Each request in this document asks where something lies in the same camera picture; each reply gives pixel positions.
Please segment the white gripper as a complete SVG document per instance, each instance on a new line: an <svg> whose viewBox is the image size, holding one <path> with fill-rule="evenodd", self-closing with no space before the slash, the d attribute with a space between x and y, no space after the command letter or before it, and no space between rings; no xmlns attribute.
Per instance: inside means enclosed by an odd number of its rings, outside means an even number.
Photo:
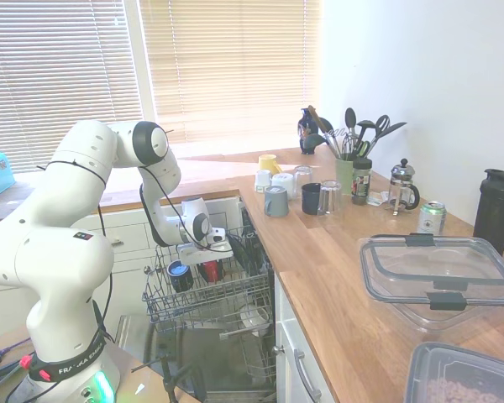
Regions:
<svg viewBox="0 0 504 403"><path fill-rule="evenodd" d="M229 241L214 243L207 248L198 248L192 243L176 247L179 260L183 264L195 264L199 278L202 278L202 264L209 261L218 261L218 275L224 275L223 259L232 257L232 248Z"/></svg>

